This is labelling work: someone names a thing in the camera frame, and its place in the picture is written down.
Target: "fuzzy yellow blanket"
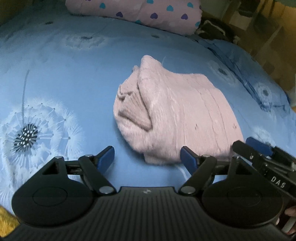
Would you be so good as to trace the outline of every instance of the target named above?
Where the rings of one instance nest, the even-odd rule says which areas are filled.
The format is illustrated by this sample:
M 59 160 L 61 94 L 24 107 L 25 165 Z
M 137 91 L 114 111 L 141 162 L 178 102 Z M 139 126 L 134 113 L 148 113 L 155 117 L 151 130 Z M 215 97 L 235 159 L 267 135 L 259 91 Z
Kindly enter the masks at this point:
M 6 237 L 19 225 L 15 216 L 0 206 L 0 236 Z

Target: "ribbed black surface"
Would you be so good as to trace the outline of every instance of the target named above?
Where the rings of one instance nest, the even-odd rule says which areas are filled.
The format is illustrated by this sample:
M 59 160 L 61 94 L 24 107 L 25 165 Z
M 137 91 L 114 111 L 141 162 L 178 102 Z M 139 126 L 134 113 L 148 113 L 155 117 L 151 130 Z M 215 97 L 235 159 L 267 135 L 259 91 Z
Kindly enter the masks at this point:
M 21 224 L 4 240 L 22 241 L 288 241 L 272 225 L 239 230 L 207 216 L 173 188 L 126 188 L 99 198 L 83 218 L 52 229 Z

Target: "pink garment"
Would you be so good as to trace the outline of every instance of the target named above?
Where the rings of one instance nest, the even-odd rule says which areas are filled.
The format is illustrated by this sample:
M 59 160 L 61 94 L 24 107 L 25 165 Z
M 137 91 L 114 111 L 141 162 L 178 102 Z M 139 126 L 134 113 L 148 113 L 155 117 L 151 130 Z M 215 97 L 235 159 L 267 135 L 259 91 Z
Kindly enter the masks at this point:
M 73 14 L 103 16 L 192 35 L 198 28 L 200 0 L 66 0 Z
M 151 164 L 180 162 L 181 147 L 218 159 L 243 141 L 235 115 L 220 90 L 202 74 L 176 74 L 151 56 L 119 87 L 114 103 L 118 128 Z

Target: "teal heart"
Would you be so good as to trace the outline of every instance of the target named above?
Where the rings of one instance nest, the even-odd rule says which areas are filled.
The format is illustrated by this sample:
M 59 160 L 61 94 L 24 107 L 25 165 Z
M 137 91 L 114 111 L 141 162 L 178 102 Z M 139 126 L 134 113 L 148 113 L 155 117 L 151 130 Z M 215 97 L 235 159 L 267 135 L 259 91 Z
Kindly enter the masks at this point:
M 106 8 L 106 5 L 102 2 L 102 3 L 100 4 L 100 8 L 105 9 L 105 8 Z
M 173 6 L 172 6 L 172 5 L 168 5 L 168 7 L 167 7 L 167 11 L 171 11 L 171 12 L 173 12 L 173 11 L 174 11 Z

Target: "bed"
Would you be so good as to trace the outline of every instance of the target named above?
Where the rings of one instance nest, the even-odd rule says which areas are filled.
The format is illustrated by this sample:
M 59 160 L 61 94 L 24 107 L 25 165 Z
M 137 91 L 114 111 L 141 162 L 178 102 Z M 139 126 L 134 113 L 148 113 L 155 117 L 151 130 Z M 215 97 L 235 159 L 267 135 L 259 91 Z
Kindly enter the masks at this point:
M 56 0 L 35 4 L 1 26 L 0 205 L 13 212 L 13 193 L 54 156 L 76 160 L 109 145 L 115 148 L 115 161 L 105 176 L 117 189 L 178 188 L 189 178 L 181 164 L 146 164 L 114 120 L 118 86 L 144 55 L 175 73 L 204 74 L 223 92 L 244 139 L 252 136 L 296 156 L 296 114 L 288 100 L 258 104 L 262 98 L 253 94 L 252 76 L 244 73 L 246 66 L 254 64 L 251 57 L 231 66 L 222 51 L 226 43 L 215 42 L 216 50 L 207 44 L 118 19 L 71 15 Z M 239 52 L 236 48 L 230 49 L 233 55 Z M 262 69 L 253 73 L 259 76 L 256 81 L 266 83 L 268 76 Z M 268 81 L 263 94 L 274 89 L 275 83 Z M 37 124 L 36 137 L 32 133 Z M 26 132 L 38 141 L 22 152 L 15 144 Z

